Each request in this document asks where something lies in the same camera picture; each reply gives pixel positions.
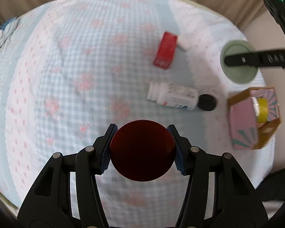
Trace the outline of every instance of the beige floor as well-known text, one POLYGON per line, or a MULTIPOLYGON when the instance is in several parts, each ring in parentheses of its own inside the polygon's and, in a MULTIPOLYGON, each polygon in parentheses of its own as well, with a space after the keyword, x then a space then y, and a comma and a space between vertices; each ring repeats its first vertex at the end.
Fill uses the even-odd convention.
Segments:
MULTIPOLYGON (((285 48, 285 36, 269 12, 263 13, 244 30, 256 50, 285 48)), ((285 168, 285 70, 263 69, 267 86, 276 88, 282 124, 276 133, 274 171, 285 168)))

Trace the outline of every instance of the dark red round object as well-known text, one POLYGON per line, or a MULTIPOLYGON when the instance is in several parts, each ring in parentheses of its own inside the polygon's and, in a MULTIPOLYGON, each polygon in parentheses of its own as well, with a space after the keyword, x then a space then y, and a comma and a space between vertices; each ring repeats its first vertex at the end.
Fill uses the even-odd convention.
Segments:
POLYGON ((116 170, 128 179, 146 182, 164 175, 175 159, 175 142, 157 122, 137 120, 122 126, 110 145, 116 170))

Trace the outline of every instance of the silver screw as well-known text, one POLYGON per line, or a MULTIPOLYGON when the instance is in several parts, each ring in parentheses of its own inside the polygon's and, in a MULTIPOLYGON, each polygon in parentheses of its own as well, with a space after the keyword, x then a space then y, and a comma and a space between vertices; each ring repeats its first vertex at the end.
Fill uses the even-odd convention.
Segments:
POLYGON ((197 153, 197 152, 199 151, 199 148, 196 147, 196 146, 192 146, 192 147, 190 148, 190 150, 191 150, 192 152, 194 152, 194 153, 197 153))
POLYGON ((60 153, 54 153, 53 154, 53 158, 54 159, 58 159, 60 157, 60 155, 61 155, 60 153))
POLYGON ((93 151, 93 150, 94 150, 94 147, 91 146, 91 145, 86 147, 86 151, 87 151, 87 152, 91 152, 91 151, 93 151))
POLYGON ((224 153, 224 157, 227 159, 231 159, 232 155, 230 153, 224 153))

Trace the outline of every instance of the checkered tablecloth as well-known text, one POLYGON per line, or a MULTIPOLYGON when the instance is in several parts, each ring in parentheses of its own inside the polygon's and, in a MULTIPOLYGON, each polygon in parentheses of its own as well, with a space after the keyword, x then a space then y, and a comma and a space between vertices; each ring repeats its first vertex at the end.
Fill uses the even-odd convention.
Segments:
MULTIPOLYGON (((264 85, 260 73, 247 85, 223 74, 221 49, 237 39, 245 37, 227 19, 178 0, 56 0, 23 15, 0 49, 0 191, 20 206, 54 152, 76 153, 110 123, 137 119, 174 124, 208 153, 231 152, 257 186, 271 169, 274 141, 262 150, 232 148, 226 98, 264 85), (177 49, 169 70, 152 65, 165 31, 184 33, 192 44, 177 49), (151 80, 213 86, 218 106, 185 111, 146 101, 151 80)), ((175 165, 144 183, 112 164, 97 177, 109 224, 118 227, 174 226, 187 182, 175 165)), ((78 217, 74 175, 71 197, 78 217)))

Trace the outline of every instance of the black device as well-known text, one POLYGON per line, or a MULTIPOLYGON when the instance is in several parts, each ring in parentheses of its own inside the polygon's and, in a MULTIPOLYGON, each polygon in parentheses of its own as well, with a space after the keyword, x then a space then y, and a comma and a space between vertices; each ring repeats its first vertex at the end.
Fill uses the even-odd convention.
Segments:
MULTIPOLYGON (((285 0, 264 0, 264 4, 285 34, 285 0)), ((285 68, 285 49, 229 55, 225 57, 224 63, 228 67, 249 65, 285 68)))
MULTIPOLYGON (((285 0, 264 2, 285 33, 285 0)), ((233 57, 225 59, 230 66, 246 63, 256 67, 285 67, 285 50, 261 51, 233 57)), ((108 227, 95 174, 103 173, 108 165, 105 155, 116 129, 114 124, 110 125, 106 134, 96 139, 93 150, 86 147, 77 154, 66 156, 55 153, 32 185, 17 219, 0 201, 0 228, 108 227), (80 220, 72 217, 70 172, 76 173, 80 220)), ((231 154, 216 156, 197 147, 192 150, 188 139, 179 136, 174 125, 170 125, 168 130, 177 147, 176 166, 183 175, 190 175, 176 228, 285 228, 285 202, 267 221, 266 212, 255 189, 231 154), (209 172, 215 172, 214 209, 213 216, 204 220, 209 172)))

